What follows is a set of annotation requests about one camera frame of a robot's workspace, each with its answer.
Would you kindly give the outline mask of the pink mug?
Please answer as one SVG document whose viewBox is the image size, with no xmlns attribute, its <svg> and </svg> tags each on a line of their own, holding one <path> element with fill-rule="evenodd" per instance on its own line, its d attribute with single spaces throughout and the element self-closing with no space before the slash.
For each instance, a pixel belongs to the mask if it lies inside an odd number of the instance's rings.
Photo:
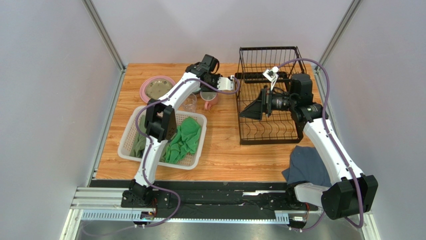
<svg viewBox="0 0 426 240">
<path fill-rule="evenodd" d="M 201 92 L 200 97 L 204 100 L 204 109 L 210 110 L 212 106 L 219 102 L 219 94 L 217 92 Z"/>
</svg>

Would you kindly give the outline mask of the clear glass cup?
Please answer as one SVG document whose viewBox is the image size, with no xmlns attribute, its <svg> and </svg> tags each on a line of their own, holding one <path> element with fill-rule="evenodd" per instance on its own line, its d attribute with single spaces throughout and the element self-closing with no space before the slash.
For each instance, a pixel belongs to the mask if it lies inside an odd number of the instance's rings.
<svg viewBox="0 0 426 240">
<path fill-rule="evenodd" d="M 182 109 L 186 112 L 195 113 L 197 110 L 197 96 L 191 93 L 182 103 Z"/>
</svg>

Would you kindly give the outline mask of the clear glass plate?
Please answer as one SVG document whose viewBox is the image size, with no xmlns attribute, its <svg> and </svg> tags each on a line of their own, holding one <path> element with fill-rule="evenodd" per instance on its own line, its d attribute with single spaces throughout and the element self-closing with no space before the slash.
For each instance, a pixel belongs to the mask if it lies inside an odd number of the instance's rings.
<svg viewBox="0 0 426 240">
<path fill-rule="evenodd" d="M 160 97 L 168 93 L 173 86 L 174 85 L 165 78 L 157 78 L 148 83 L 144 93 L 149 99 L 158 100 Z"/>
</svg>

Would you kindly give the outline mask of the brown speckled bowl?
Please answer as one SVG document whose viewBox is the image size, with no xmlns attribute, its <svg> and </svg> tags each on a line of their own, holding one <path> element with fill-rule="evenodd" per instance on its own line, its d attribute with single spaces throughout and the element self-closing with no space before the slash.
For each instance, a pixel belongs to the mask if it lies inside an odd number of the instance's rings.
<svg viewBox="0 0 426 240">
<path fill-rule="evenodd" d="M 201 91 L 202 91 L 202 89 L 200 87 L 198 87 L 195 91 L 192 92 L 192 94 L 198 95 Z"/>
</svg>

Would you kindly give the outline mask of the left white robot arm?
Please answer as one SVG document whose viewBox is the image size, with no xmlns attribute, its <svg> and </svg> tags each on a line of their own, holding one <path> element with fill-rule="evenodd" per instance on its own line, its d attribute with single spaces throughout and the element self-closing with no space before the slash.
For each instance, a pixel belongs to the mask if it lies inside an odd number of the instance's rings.
<svg viewBox="0 0 426 240">
<path fill-rule="evenodd" d="M 206 54 L 200 62 L 189 65 L 175 86 L 158 100 L 151 99 L 140 112 L 145 114 L 144 127 L 147 146 L 142 162 L 129 188 L 122 194 L 124 208 L 152 206 L 156 171 L 166 143 L 177 133 L 176 110 L 201 84 L 217 90 L 220 62 Z"/>
</svg>

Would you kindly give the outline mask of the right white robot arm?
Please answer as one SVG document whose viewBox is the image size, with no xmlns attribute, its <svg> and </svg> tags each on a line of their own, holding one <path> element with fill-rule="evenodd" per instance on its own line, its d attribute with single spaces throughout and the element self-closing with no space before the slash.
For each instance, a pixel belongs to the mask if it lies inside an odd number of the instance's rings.
<svg viewBox="0 0 426 240">
<path fill-rule="evenodd" d="M 378 181 L 364 172 L 349 157 L 330 127 L 328 115 L 320 103 L 313 101 L 313 82 L 309 75 L 298 73 L 289 80 L 289 90 L 264 86 L 258 97 L 239 114 L 240 118 L 261 121 L 274 111 L 288 111 L 297 132 L 304 133 L 314 144 L 329 175 L 330 187 L 302 180 L 287 189 L 290 202 L 308 203 L 322 208 L 332 220 L 369 212 Z"/>
</svg>

